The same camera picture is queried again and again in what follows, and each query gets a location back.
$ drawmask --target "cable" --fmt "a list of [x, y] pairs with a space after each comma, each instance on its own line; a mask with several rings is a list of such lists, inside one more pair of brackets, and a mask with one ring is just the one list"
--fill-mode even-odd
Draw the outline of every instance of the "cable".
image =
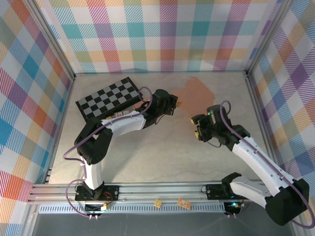
[[95, 208], [92, 208], [92, 209], [89, 209], [89, 211], [93, 211], [93, 210], [97, 210], [97, 209], [100, 209], [103, 205], [100, 205], [98, 207], [95, 207]]
[[159, 118], [159, 120], [158, 121], [156, 121], [156, 125], [159, 123], [159, 121], [163, 118], [165, 116], [165, 114], [164, 115], [162, 115], [160, 118]]
[[207, 194], [207, 193], [205, 193], [204, 191], [202, 191], [202, 188], [203, 188], [204, 186], [206, 186], [206, 184], [204, 184], [203, 186], [201, 186], [200, 191], [201, 191], [203, 194]]
[[117, 121], [119, 121], [119, 120], [122, 120], [122, 119], [132, 118], [132, 117], [136, 117], [136, 116], [139, 116], [139, 115], [144, 114], [144, 113], [148, 110], [148, 108], [151, 106], [153, 96], [152, 96], [151, 90], [150, 90], [148, 87], [141, 87], [141, 88], [139, 89], [139, 92], [138, 92], [139, 98], [140, 98], [141, 100], [142, 100], [142, 97], [141, 97], [141, 95], [140, 95], [140, 94], [141, 94], [140, 91], [141, 91], [142, 89], [146, 89], [146, 90], [148, 90], [148, 92], [150, 93], [150, 101], [149, 101], [149, 104], [147, 105], [147, 107], [146, 107], [142, 112], [137, 113], [137, 114], [135, 114], [135, 115], [131, 115], [131, 116], [118, 117], [118, 118], [112, 120], [111, 122], [108, 122], [108, 123], [102, 125], [102, 126], [99, 127], [98, 129], [96, 129], [95, 131], [93, 131], [89, 136], [87, 136], [86, 138], [84, 138], [83, 140], [81, 140], [80, 142], [78, 142], [76, 145], [74, 145], [72, 148], [70, 148], [68, 151], [66, 151], [66, 152], [64, 153], [64, 155], [63, 155], [63, 159], [64, 159], [64, 160], [79, 161], [79, 162], [83, 165], [84, 178], [87, 178], [87, 171], [86, 171], [86, 168], [85, 168], [85, 162], [84, 162], [83, 160], [79, 159], [79, 158], [69, 158], [69, 157], [67, 157], [68, 154], [69, 154], [70, 152], [72, 152], [73, 150], [75, 150], [76, 148], [78, 148], [79, 146], [81, 146], [83, 143], [85, 143], [87, 140], [89, 140], [94, 134], [98, 133], [100, 130], [102, 130], [102, 129], [105, 128], [106, 126], [108, 126], [108, 125], [110, 125], [110, 124], [112, 124], [112, 123], [115, 123], [115, 122], [117, 122]]
[[216, 146], [216, 145], [210, 143], [209, 141], [207, 141], [207, 143], [210, 144], [211, 146], [215, 147], [215, 148], [220, 148], [221, 147], [221, 144], [219, 146]]
[[72, 185], [72, 184], [75, 183], [75, 182], [79, 182], [79, 181], [84, 181], [84, 179], [75, 179], [75, 180], [71, 181], [71, 182], [67, 185], [67, 188], [65, 188], [65, 198], [67, 199], [67, 202], [69, 203], [69, 205], [72, 207], [72, 209], [73, 209], [76, 213], [78, 213], [79, 215], [82, 215], [82, 216], [84, 216], [84, 217], [86, 217], [86, 218], [89, 218], [88, 215], [83, 214], [82, 212], [79, 212], [79, 211], [74, 207], [74, 205], [72, 205], [72, 203], [70, 202], [69, 196], [68, 196], [68, 190], [69, 190], [70, 185]]
[[149, 104], [149, 101], [144, 101], [144, 102], [141, 104], [140, 107], [141, 107], [141, 108], [144, 108], [144, 106], [145, 106], [145, 105], [148, 105], [148, 104]]
[[[240, 212], [237, 213], [236, 215], [240, 216], [240, 215], [245, 214], [247, 211], [249, 211], [249, 209], [251, 209], [252, 206], [253, 206], [253, 202], [251, 202], [250, 205], [244, 211], [242, 211], [242, 207], [241, 207]], [[229, 215], [233, 215], [231, 212], [228, 212], [227, 210], [225, 212]]]
[[63, 155], [63, 159], [64, 159], [64, 160], [79, 161], [79, 162], [82, 164], [82, 166], [83, 166], [84, 178], [83, 178], [83, 179], [75, 179], [75, 180], [71, 181], [71, 182], [67, 185], [67, 187], [66, 187], [66, 189], [65, 189], [65, 198], [66, 198], [67, 202], [69, 203], [69, 205], [72, 207], [72, 209], [73, 209], [75, 212], [77, 212], [78, 214], [80, 214], [80, 215], [82, 215], [82, 216], [84, 216], [84, 217], [89, 218], [88, 215], [79, 212], [79, 211], [72, 205], [72, 203], [70, 202], [70, 199], [69, 199], [69, 197], [68, 197], [68, 190], [69, 190], [69, 187], [70, 187], [73, 183], [78, 182], [78, 181], [82, 181], [82, 182], [83, 182], [83, 181], [86, 180], [86, 178], [87, 178], [87, 170], [86, 170], [86, 167], [85, 167], [85, 162], [84, 162], [83, 160], [79, 159], [79, 158], [69, 158], [69, 157], [67, 157], [67, 156], [69, 155], [70, 152], [72, 152], [73, 150], [75, 150], [76, 148], [78, 148], [79, 146], [81, 146], [83, 143], [85, 143], [87, 140], [89, 140], [94, 134], [98, 133], [100, 130], [104, 129], [106, 126], [108, 126], [108, 125], [110, 125], [110, 124], [112, 124], [112, 123], [115, 123], [115, 122], [117, 122], [117, 121], [119, 121], [119, 120], [122, 120], [122, 119], [133, 118], [133, 117], [136, 117], [136, 116], [139, 116], [139, 115], [144, 114], [144, 113], [148, 110], [148, 108], [151, 106], [151, 104], [152, 104], [153, 95], [152, 95], [151, 90], [150, 90], [148, 87], [141, 87], [141, 88], [139, 89], [139, 91], [138, 91], [138, 95], [139, 95], [140, 100], [143, 101], [143, 98], [141, 97], [141, 92], [140, 92], [142, 89], [146, 89], [146, 90], [150, 93], [150, 101], [149, 101], [149, 104], [147, 105], [147, 107], [146, 107], [142, 112], [137, 113], [137, 114], [135, 114], [135, 115], [131, 115], [131, 116], [118, 117], [118, 118], [112, 120], [111, 122], [108, 122], [108, 123], [102, 125], [102, 126], [99, 127], [98, 129], [96, 129], [95, 131], [93, 131], [89, 136], [87, 136], [86, 138], [84, 138], [83, 140], [81, 140], [79, 143], [77, 143], [76, 145], [74, 145], [72, 148], [70, 148], [68, 151], [66, 151], [66, 152], [64, 153], [64, 155]]
[[113, 202], [113, 200], [114, 200], [114, 199], [113, 199], [113, 195], [112, 195], [110, 192], [104, 192], [103, 195], [106, 196], [106, 199], [108, 199], [108, 195], [107, 195], [107, 194], [110, 195], [110, 197], [111, 197], [111, 199], [112, 199], [111, 202], [109, 202], [109, 201], [107, 200], [107, 201], [109, 202], [109, 204], [111, 204], [111, 203]]
[[224, 116], [223, 116], [223, 104], [224, 103], [228, 103], [229, 106], [230, 106], [230, 109], [229, 111], [231, 110], [231, 103], [227, 100], [223, 101], [220, 105], [220, 116], [221, 116], [221, 119], [223, 121], [223, 123], [225, 124], [225, 126], [228, 128], [229, 131], [231, 131], [232, 134], [234, 134], [236, 137], [238, 137], [240, 140], [242, 140], [244, 143], [246, 143], [247, 146], [249, 146], [250, 148], [253, 149], [253, 151], [277, 174], [280, 176], [280, 178], [286, 182], [286, 184], [288, 184], [298, 195], [299, 197], [301, 198], [301, 200], [303, 201], [303, 203], [306, 205], [308, 211], [310, 212], [310, 215], [311, 215], [311, 218], [312, 218], [312, 223], [311, 225], [302, 225], [298, 222], [296, 222], [295, 220], [292, 220], [292, 222], [302, 228], [305, 228], [305, 229], [312, 229], [314, 228], [315, 226], [315, 216], [314, 216], [314, 213], [308, 203], [308, 201], [305, 199], [305, 197], [302, 195], [302, 193], [285, 177], [282, 175], [282, 173], [276, 168], [274, 167], [270, 162], [269, 160], [262, 154], [260, 153], [260, 151], [258, 149], [256, 149], [253, 145], [251, 145], [247, 140], [245, 140], [241, 135], [239, 135], [231, 126], [229, 126], [229, 124], [227, 123], [227, 121], [225, 120]]
[[78, 185], [81, 185], [81, 186], [83, 186], [83, 184], [82, 183], [77, 183], [75, 186], [74, 186], [74, 191], [77, 193], [78, 191], [77, 191], [77, 187], [78, 187]]

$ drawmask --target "floor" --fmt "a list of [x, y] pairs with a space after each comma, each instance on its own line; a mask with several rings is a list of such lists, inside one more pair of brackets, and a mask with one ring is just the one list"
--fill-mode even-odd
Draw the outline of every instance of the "floor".
[[[148, 86], [152, 91], [161, 88], [179, 94], [182, 105], [175, 110], [174, 116], [165, 116], [157, 126], [130, 132], [112, 141], [111, 151], [102, 161], [105, 182], [220, 180], [232, 172], [257, 179], [247, 164], [226, 147], [215, 148], [198, 141], [194, 135], [195, 126], [190, 122], [190, 117], [196, 115], [193, 113], [205, 113], [206, 107], [213, 103], [229, 100], [232, 124], [243, 125], [265, 150], [241, 72], [124, 73], [76, 78], [49, 183], [69, 183], [83, 176], [78, 163], [62, 159], [85, 125], [75, 101], [127, 76], [138, 88]], [[196, 81], [201, 81], [206, 89], [194, 90]], [[73, 151], [69, 157], [78, 155]]]
[[277, 225], [254, 204], [246, 214], [229, 219], [223, 213], [107, 213], [88, 221], [78, 214], [38, 214], [32, 236], [295, 236], [292, 226]]

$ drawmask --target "plaid wall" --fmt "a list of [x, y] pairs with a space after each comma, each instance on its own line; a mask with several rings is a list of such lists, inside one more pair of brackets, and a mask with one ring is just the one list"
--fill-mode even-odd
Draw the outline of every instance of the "plaid wall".
[[272, 12], [271, 12], [271, 14], [268, 17], [268, 20], [267, 20], [263, 30], [261, 31], [260, 36], [258, 37], [258, 40], [256, 41], [256, 44], [255, 44], [255, 47], [254, 47], [254, 49], [253, 49], [253, 51], [251, 53], [251, 56], [250, 56], [249, 60], [247, 61], [246, 70], [249, 68], [250, 64], [252, 63], [252, 59], [256, 55], [257, 50], [259, 49], [259, 47], [260, 47], [260, 45], [262, 43], [262, 40], [265, 37], [265, 34], [268, 32], [268, 30], [269, 30], [269, 28], [271, 26], [271, 22], [273, 21], [274, 17], [276, 16], [276, 14], [277, 14], [277, 12], [278, 12], [282, 2], [283, 2], [283, 0], [277, 0], [274, 8], [272, 9]]
[[0, 0], [0, 235], [42, 178], [70, 79], [22, 0]]
[[254, 83], [277, 160], [310, 184], [313, 207], [315, 0], [295, 0], [254, 72]]
[[276, 0], [37, 2], [74, 70], [95, 73], [243, 70]]

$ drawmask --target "aluminum frame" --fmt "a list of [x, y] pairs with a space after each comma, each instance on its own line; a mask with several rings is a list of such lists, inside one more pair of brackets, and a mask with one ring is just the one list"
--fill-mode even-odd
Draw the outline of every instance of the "aluminum frame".
[[62, 111], [61, 122], [60, 122], [59, 126], [57, 127], [57, 133], [56, 133], [56, 135], [54, 137], [54, 141], [53, 141], [53, 145], [54, 146], [53, 146], [53, 149], [52, 149], [52, 153], [51, 153], [50, 157], [48, 158], [48, 161], [45, 164], [45, 167], [44, 167], [44, 170], [43, 170], [44, 174], [43, 174], [43, 176], [42, 176], [42, 178], [40, 180], [41, 183], [45, 183], [46, 182], [49, 170], [52, 169], [52, 167], [54, 165], [54, 161], [55, 161], [58, 145], [59, 145], [61, 134], [62, 134], [62, 130], [63, 130], [63, 125], [64, 125], [64, 122], [65, 122], [66, 113], [67, 113], [67, 110], [68, 110], [68, 107], [69, 107], [69, 104], [70, 104], [70, 98], [72, 96], [72, 92], [73, 92], [73, 88], [74, 88], [74, 83], [75, 83], [75, 81], [71, 82], [70, 87], [69, 87], [69, 93], [68, 93], [68, 96], [66, 98], [66, 104], [65, 104], [65, 106], [63, 108], [63, 111]]
[[[170, 206], [170, 209], [165, 209], [163, 213], [182, 212], [178, 209], [172, 209], [176, 206], [179, 198], [193, 203], [197, 207], [193, 212], [225, 212], [224, 202], [234, 202], [233, 199], [226, 200], [207, 200], [207, 196], [201, 192], [201, 188], [205, 184], [221, 184], [220, 181], [203, 181], [203, 182], [160, 182], [160, 183], [107, 183], [106, 185], [119, 185], [120, 194], [115, 206], [126, 206], [130, 204], [145, 205], [150, 204], [153, 206], [156, 199], [163, 202], [164, 205]], [[68, 210], [56, 210], [60, 206], [69, 206], [65, 197], [65, 189], [67, 184], [35, 184], [26, 210], [24, 212], [22, 222], [23, 224], [19, 230], [19, 236], [32, 235], [35, 222], [38, 214], [41, 212], [41, 207], [51, 207], [50, 213], [73, 213]], [[79, 207], [85, 202], [75, 202], [75, 185], [71, 186], [68, 191], [69, 199], [73, 202], [75, 207]], [[104, 202], [87, 202], [89, 204], [102, 204]], [[120, 212], [124, 213], [127, 209], [121, 209]], [[148, 208], [144, 210], [146, 213], [156, 213], [156, 210]]]
[[31, 15], [34, 17], [36, 23], [38, 24], [39, 28], [41, 29], [42, 33], [44, 34], [48, 44], [51, 46], [52, 50], [56, 54], [58, 60], [60, 61], [61, 65], [65, 69], [67, 76], [72, 78], [74, 81], [75, 72], [72, 69], [68, 59], [66, 58], [61, 46], [59, 45], [57, 39], [55, 38], [52, 30], [50, 29], [43, 13], [41, 12], [37, 2], [35, 0], [23, 0], [24, 4], [30, 11]]
[[[267, 125], [266, 125], [266, 122], [264, 120], [264, 116], [262, 114], [262, 109], [259, 105], [258, 97], [257, 97], [256, 93], [254, 92], [254, 86], [252, 84], [252, 75], [248, 74], [246, 71], [244, 71], [244, 79], [246, 81], [246, 85], [248, 87], [248, 91], [249, 91], [250, 96], [251, 96], [251, 100], [252, 100], [252, 103], [254, 106], [256, 117], [258, 119], [258, 124], [259, 124], [260, 130], [261, 130], [261, 134], [262, 134], [262, 137], [264, 139], [265, 146], [267, 148], [267, 153], [268, 153], [269, 157], [271, 159], [273, 159], [273, 161], [277, 165], [279, 165], [279, 162], [276, 159], [276, 153], [275, 153], [274, 145], [272, 144], [270, 136], [268, 135]], [[301, 223], [301, 224], [307, 225], [305, 217], [302, 215], [297, 216], [294, 220]], [[294, 230], [296, 235], [311, 236], [310, 230], [303, 229], [303, 228], [301, 228], [295, 224], [292, 224], [292, 223], [291, 223], [291, 225], [292, 225], [292, 229]]]

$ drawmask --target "small wooden block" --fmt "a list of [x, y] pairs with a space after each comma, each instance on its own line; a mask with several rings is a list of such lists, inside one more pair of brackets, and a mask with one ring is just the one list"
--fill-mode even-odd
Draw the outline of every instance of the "small wooden block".
[[154, 206], [157, 207], [157, 208], [160, 208], [162, 205], [162, 201], [159, 200], [159, 199], [156, 199], [155, 203], [154, 203]]
[[177, 205], [186, 208], [187, 210], [190, 210], [191, 208], [191, 203], [181, 198], [178, 199]]

